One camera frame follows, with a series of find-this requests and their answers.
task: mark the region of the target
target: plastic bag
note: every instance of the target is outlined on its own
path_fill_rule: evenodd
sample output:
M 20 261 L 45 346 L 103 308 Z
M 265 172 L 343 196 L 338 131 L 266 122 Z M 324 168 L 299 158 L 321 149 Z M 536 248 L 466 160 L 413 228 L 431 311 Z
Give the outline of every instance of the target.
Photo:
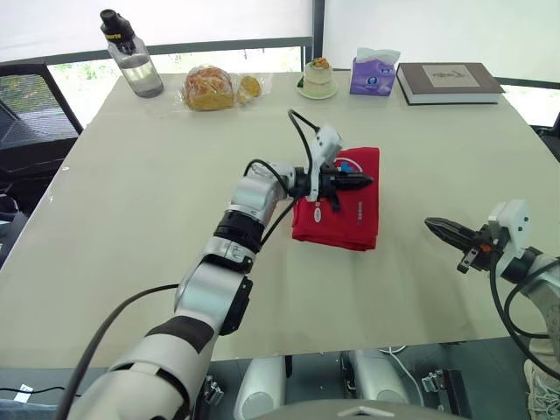
M 190 109 L 227 109 L 236 103 L 247 105 L 271 88 L 271 73 L 228 73 L 216 66 L 197 66 L 186 76 L 178 98 Z
M 183 85 L 183 102 L 190 109 L 210 111 L 234 106 L 235 95 L 229 74 L 214 66 L 192 69 Z
M 267 95 L 272 89 L 271 73 L 233 73 L 231 78 L 236 92 L 235 99 L 240 105 L 246 105 L 258 96 Z

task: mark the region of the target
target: sneaker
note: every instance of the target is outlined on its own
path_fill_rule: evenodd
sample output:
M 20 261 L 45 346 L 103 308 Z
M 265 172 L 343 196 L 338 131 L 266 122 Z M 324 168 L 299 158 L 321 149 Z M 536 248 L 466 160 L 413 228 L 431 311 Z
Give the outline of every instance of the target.
M 523 372 L 529 389 L 527 409 L 531 420 L 560 420 L 560 384 L 555 388 L 544 384 L 531 360 L 525 360 Z

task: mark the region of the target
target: white label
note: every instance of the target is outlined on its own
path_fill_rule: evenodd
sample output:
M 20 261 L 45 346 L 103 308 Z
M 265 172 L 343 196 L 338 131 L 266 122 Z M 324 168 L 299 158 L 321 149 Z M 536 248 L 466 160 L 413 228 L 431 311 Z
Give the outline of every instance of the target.
M 313 212 L 313 219 L 315 219 L 315 223 L 319 223 L 321 221 L 321 209 L 317 207 Z
M 33 391 L 32 387 L 28 387 L 27 385 L 25 385 L 24 383 L 21 384 L 21 387 L 19 387 L 19 390 L 21 391 Z M 27 403 L 27 401 L 29 400 L 29 397 L 32 396 L 31 394 L 27 394 L 27 393 L 23 393 L 23 392 L 18 392 L 16 394 L 16 397 L 14 398 L 14 401 L 18 401 L 20 403 Z
M 478 88 L 480 85 L 462 64 L 424 65 L 422 69 L 434 88 Z

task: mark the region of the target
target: folded red towel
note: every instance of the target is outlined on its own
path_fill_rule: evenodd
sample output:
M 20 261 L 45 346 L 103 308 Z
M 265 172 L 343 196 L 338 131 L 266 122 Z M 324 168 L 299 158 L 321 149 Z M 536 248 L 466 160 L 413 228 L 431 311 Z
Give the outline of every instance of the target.
M 357 251 L 374 249 L 379 230 L 379 149 L 343 150 L 335 164 L 342 171 L 364 172 L 374 182 L 358 191 L 337 192 L 341 206 L 337 213 L 325 199 L 301 199 L 294 206 L 291 237 Z

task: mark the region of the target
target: white table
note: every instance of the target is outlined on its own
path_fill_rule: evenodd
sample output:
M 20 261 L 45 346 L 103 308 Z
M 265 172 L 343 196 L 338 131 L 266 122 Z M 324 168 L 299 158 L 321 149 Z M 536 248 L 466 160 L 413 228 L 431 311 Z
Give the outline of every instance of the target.
M 71 367 L 110 310 L 152 286 L 179 282 L 222 216 L 251 158 L 302 164 L 286 110 L 329 122 L 346 147 L 381 148 L 381 229 L 365 253 L 291 239 L 287 218 L 257 257 L 241 329 L 214 358 L 473 340 L 505 335 L 487 275 L 424 225 L 441 216 L 479 228 L 496 203 L 528 200 L 531 245 L 559 246 L 556 160 L 505 99 L 498 105 L 410 107 L 339 92 L 309 101 L 298 75 L 275 74 L 248 108 L 192 112 L 165 92 L 135 97 L 123 79 L 83 132 L 0 272 L 0 366 Z M 500 282 L 505 293 L 510 286 Z M 109 365 L 172 315 L 170 291 L 130 307 L 103 341 Z M 514 318 L 543 328 L 519 299 Z

